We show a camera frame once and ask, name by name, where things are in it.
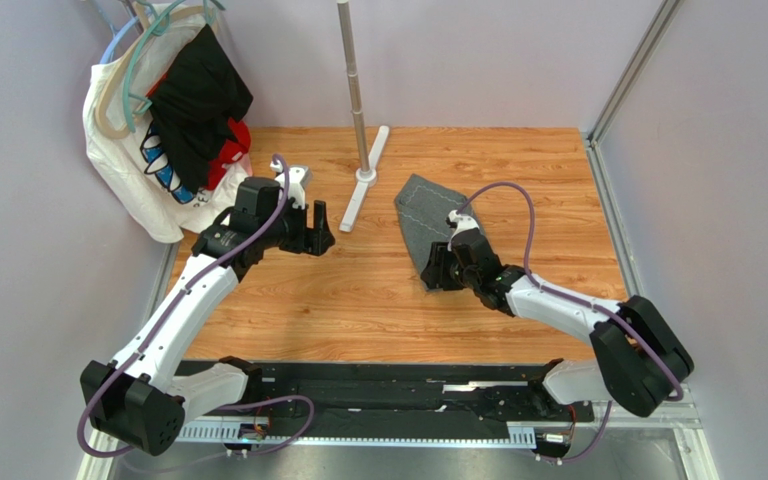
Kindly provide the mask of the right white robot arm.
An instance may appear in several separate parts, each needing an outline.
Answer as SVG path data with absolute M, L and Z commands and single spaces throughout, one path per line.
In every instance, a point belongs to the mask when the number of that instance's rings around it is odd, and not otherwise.
M 554 404 L 613 401 L 646 418 L 662 403 L 680 401 L 694 372 L 691 355 L 649 299 L 590 297 L 504 265 L 478 229 L 432 243 L 420 278 L 430 290 L 468 289 L 490 310 L 539 321 L 590 346 L 593 359 L 552 360 L 531 380 Z

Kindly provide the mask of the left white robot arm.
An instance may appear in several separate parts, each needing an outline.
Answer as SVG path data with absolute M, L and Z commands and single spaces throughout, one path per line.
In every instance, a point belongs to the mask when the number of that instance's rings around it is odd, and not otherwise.
M 227 356 L 193 375 L 177 371 L 206 320 L 266 250 L 321 256 L 334 246 L 325 202 L 305 200 L 311 177 L 292 166 L 274 179 L 245 179 L 234 205 L 199 234 L 172 292 L 138 334 L 109 362 L 85 367 L 77 438 L 86 453 L 104 455 L 88 444 L 88 427 L 123 442 L 124 452 L 158 456 L 204 414 L 264 406 L 262 369 L 248 361 Z

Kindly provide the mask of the grey cloth napkin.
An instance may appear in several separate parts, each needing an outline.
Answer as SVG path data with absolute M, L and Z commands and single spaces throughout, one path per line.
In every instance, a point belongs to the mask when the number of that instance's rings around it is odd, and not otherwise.
M 396 195 L 394 205 L 400 230 L 420 277 L 429 265 L 434 245 L 442 243 L 443 249 L 447 249 L 453 232 L 447 223 L 448 215 L 466 201 L 464 194 L 417 174 L 412 174 Z M 420 282 L 426 291 L 441 290 L 441 287 L 429 287 L 422 277 Z

